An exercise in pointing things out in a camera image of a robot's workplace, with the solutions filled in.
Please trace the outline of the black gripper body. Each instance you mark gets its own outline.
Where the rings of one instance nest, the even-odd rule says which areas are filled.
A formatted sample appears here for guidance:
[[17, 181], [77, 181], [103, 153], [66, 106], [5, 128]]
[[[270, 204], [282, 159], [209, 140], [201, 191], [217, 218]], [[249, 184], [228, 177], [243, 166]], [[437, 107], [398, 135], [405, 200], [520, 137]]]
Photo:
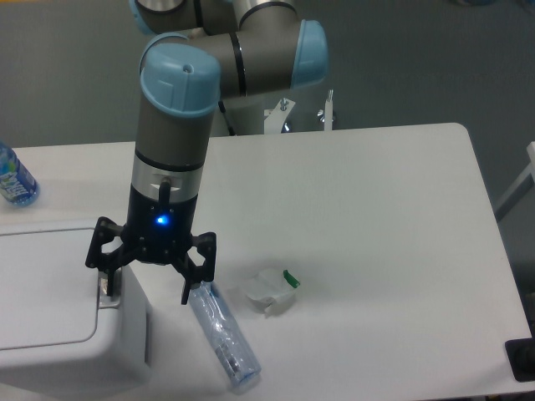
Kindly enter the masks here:
[[191, 249], [191, 227], [197, 198], [162, 208], [135, 188], [130, 189], [123, 243], [135, 259], [158, 265], [183, 262]]

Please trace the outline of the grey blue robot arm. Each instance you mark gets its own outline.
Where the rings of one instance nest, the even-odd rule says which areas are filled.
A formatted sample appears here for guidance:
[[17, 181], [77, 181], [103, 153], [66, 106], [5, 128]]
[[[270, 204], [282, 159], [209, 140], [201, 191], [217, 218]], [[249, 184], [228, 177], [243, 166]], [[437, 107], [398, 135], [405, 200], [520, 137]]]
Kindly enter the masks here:
[[152, 35], [140, 58], [140, 112], [124, 225], [100, 217], [86, 266], [104, 292], [132, 261], [170, 265], [190, 291], [215, 275], [217, 237], [191, 232], [214, 114], [224, 99], [320, 83], [325, 31], [291, 1], [133, 1]]

